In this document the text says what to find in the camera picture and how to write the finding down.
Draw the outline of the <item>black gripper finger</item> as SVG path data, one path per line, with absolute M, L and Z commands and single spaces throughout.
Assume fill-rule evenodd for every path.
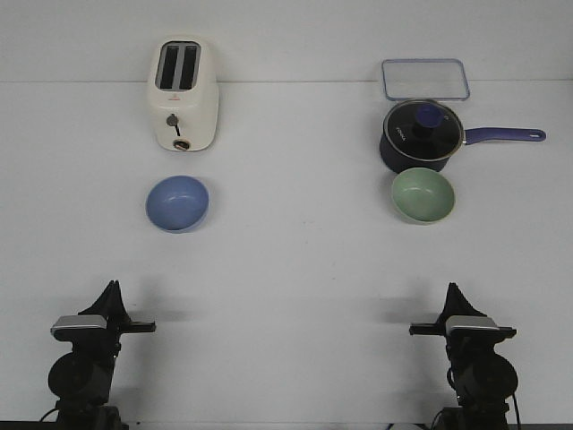
M 447 321 L 456 310 L 456 283 L 450 282 L 444 302 L 443 309 L 438 317 L 439 321 Z
M 486 314 L 475 309 L 469 301 L 466 299 L 461 289 L 456 283 L 452 284 L 454 293 L 454 315 L 464 315 L 464 316 L 479 316 L 485 317 Z
M 129 321 L 130 317 L 124 306 L 121 287 L 118 280 L 114 281 L 114 296 L 114 318 L 117 321 Z
M 96 301 L 88 308 L 80 311 L 80 314 L 113 314 L 115 311 L 116 293 L 117 281 L 110 280 Z

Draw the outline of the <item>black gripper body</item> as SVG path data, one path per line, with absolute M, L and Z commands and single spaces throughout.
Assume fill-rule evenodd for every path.
M 441 336 L 446 340 L 446 350 L 449 358 L 470 358 L 490 355 L 494 347 L 504 340 L 512 339 L 517 330 L 509 326 L 499 326 L 498 331 L 454 331 L 451 336 L 445 332 L 445 322 L 434 323 L 413 322 L 409 327 L 410 335 Z
M 155 321 L 117 321 L 106 318 L 105 329 L 66 330 L 68 340 L 75 348 L 93 358 L 115 358 L 121 350 L 121 336 L 124 334 L 150 333 L 157 329 Z

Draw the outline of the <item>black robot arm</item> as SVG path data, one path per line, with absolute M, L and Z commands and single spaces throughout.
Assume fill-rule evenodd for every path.
M 475 309 L 458 284 L 451 282 L 443 309 L 435 322 L 413 322 L 409 333 L 445 339 L 449 361 L 447 381 L 456 394 L 456 407 L 445 407 L 434 417 L 432 429 L 507 429 L 507 399 L 518 387 L 515 367 L 495 346 L 516 336 L 517 330 L 499 326 Z
M 72 350 L 58 358 L 48 373 L 48 388 L 57 397 L 57 429 L 127 429 L 119 409 L 108 404 L 121 336 L 148 333 L 156 323 L 135 322 L 127 313 L 120 283 L 110 281 L 88 308 L 59 317 L 53 338 Z

